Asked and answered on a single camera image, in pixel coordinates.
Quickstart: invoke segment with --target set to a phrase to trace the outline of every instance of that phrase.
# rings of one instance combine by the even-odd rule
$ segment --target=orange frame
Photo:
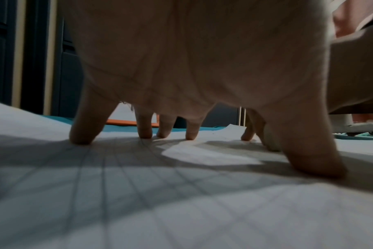
[[[136,121],[128,121],[128,120],[117,120],[117,119],[108,119],[106,124],[114,125],[114,126],[136,126]],[[157,122],[151,123],[152,127],[158,128],[159,127],[159,115],[157,115]]]

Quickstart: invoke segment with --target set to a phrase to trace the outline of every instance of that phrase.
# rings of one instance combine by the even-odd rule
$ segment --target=white paper
[[[0,104],[0,249],[373,248],[373,141],[338,140],[350,169],[296,172],[243,127],[141,140]]]

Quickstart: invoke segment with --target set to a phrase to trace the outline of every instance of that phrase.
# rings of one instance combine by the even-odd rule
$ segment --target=grid paper
[[[338,140],[350,174],[331,181],[238,126],[90,146],[69,129],[0,104],[0,249],[373,248],[373,141]]]

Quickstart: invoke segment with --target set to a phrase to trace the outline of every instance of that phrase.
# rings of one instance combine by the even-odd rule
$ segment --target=orange object
[[[108,119],[106,124],[114,125],[114,126],[137,126],[136,121],[128,121],[128,120],[117,120],[117,119]],[[151,123],[152,127],[158,128],[159,127],[159,115],[157,115],[157,122]]]

